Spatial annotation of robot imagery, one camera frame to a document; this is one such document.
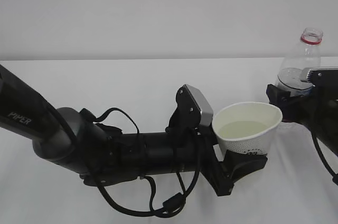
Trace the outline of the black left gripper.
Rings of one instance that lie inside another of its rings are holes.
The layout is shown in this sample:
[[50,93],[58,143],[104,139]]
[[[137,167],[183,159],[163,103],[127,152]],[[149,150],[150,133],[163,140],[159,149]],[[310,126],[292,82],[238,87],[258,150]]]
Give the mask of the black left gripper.
[[218,161],[213,146],[216,138],[210,127],[166,127],[173,148],[173,170],[199,172],[205,177],[219,197],[231,194],[234,183],[243,177],[263,169],[267,156],[241,154],[226,150],[222,164]]

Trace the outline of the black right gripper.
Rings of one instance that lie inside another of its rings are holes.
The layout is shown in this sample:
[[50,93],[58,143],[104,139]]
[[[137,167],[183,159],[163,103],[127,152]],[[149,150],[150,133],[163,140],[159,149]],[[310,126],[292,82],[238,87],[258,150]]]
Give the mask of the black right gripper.
[[268,84],[266,95],[269,103],[278,107],[283,118],[313,129],[317,138],[337,155],[337,87],[314,87],[306,96],[291,97]]

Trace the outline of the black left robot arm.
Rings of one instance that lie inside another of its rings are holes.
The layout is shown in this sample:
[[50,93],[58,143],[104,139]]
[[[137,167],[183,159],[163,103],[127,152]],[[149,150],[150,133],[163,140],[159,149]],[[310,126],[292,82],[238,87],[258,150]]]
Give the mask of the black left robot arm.
[[231,150],[222,161],[217,159],[213,111],[200,90],[183,85],[176,103],[164,132],[143,134],[124,134],[104,125],[108,111],[95,117],[87,109],[59,108],[76,137],[72,142],[48,102],[1,67],[1,127],[29,138],[37,156],[78,173],[85,185],[111,186],[146,175],[197,171],[223,196],[237,180],[265,167],[265,154]]

